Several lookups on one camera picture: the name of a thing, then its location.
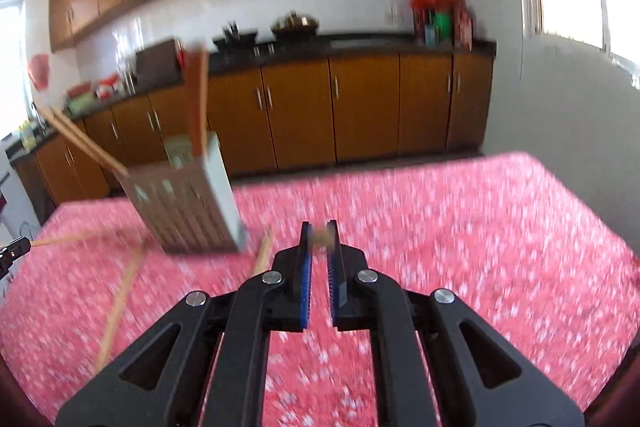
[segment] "kitchen counter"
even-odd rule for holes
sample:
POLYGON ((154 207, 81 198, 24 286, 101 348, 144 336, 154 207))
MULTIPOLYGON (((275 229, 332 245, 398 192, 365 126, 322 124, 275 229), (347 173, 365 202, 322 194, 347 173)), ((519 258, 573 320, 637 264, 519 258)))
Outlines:
MULTIPOLYGON (((415 42, 413 33, 357 33, 319 35, 307 42, 260 42, 254 50, 222 54, 213 52, 209 57, 209 75, 216 77, 227 73, 238 73, 243 70, 261 68, 286 62, 313 60, 315 58, 330 58, 337 56, 354 55, 458 55, 481 54, 495 57, 496 43, 494 41, 474 40, 474 48, 468 50, 455 49, 452 46, 443 46, 429 49, 423 44, 415 42)), ((144 86, 136 86, 133 94, 114 96, 108 100, 97 101, 84 111, 73 115, 72 120, 86 118, 93 113, 116 105, 124 100, 137 96, 147 95, 158 89, 176 86, 182 83, 182 77, 166 78, 160 83, 148 83, 144 86)), ((56 131, 48 128, 42 134, 36 136, 36 146, 27 151, 21 146, 11 147, 7 150, 7 156, 11 164, 29 156, 39 147, 56 136, 56 131)))

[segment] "white wall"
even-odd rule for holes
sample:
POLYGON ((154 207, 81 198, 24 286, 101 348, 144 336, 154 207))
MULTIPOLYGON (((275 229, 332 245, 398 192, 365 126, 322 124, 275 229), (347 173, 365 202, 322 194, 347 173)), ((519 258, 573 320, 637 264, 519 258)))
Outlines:
POLYGON ((118 51, 130 54, 172 36, 185 42, 204 40, 213 49, 210 39, 231 20, 241 30, 259 29, 258 39, 273 39, 271 23, 290 10, 319 18, 324 33, 413 29, 407 0, 156 0, 81 42, 80 75, 83 80, 107 76, 116 69, 118 51))
POLYGON ((76 51, 74 49, 51 54, 49 41, 49 0, 23 0, 26 18, 25 52, 27 60, 35 54, 49 55, 49 89, 36 92, 33 100, 42 105, 62 108, 66 90, 80 83, 76 51))
POLYGON ((631 75, 584 44, 548 35, 523 44, 521 0, 468 1, 498 46, 484 152, 531 153, 640 252, 640 91, 631 75))

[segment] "cabinet handle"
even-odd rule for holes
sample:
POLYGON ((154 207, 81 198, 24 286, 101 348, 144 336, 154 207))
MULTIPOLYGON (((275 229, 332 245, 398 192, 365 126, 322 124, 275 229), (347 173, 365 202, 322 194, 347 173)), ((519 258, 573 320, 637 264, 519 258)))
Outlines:
POLYGON ((156 113, 155 109, 154 109, 154 118, 156 118, 156 124, 158 125, 158 132, 162 132, 162 127, 160 127, 160 120, 158 118, 158 113, 156 113))
POLYGON ((113 122, 111 122, 111 130, 113 131, 113 136, 116 137, 117 141, 120 141, 120 136, 118 136, 118 130, 113 122))
POLYGON ((255 88, 255 95, 258 97, 258 107, 262 110, 262 97, 260 96, 260 88, 255 88))

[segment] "metal bolt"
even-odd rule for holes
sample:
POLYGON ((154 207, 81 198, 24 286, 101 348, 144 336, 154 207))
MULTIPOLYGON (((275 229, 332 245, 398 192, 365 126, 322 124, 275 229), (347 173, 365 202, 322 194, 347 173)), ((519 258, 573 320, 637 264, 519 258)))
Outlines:
POLYGON ((276 271, 265 272, 262 274, 262 282, 265 284, 278 284, 282 281, 282 273, 276 271))
POLYGON ((434 291, 433 298, 440 304, 451 304, 456 299, 456 296, 453 295, 451 290, 440 288, 434 291))
POLYGON ((358 272, 358 280, 360 282, 375 282, 378 280, 378 274, 373 270, 360 270, 358 272))
POLYGON ((187 295, 186 301, 189 306, 196 308, 207 302, 207 294, 204 292, 191 292, 187 295))

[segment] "pink tablecloth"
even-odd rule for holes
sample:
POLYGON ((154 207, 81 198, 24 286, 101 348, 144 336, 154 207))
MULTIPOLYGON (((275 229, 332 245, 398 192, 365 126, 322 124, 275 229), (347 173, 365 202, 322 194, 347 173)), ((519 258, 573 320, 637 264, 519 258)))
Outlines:
MULTIPOLYGON (((245 253, 176 259, 149 251, 114 355, 193 289, 234 290, 264 229, 274 251, 304 220, 338 220, 344 243, 408 289, 457 292, 588 406, 639 326, 639 264, 625 243, 529 156, 335 175, 234 191, 245 253)), ((127 200, 62 206, 41 237, 104 227, 110 239, 34 249, 0 311, 1 353, 48 418, 91 376, 129 250, 148 232, 127 200)), ((330 327, 324 259, 314 260, 310 329, 272 335, 264 424, 374 425, 367 335, 330 327)))

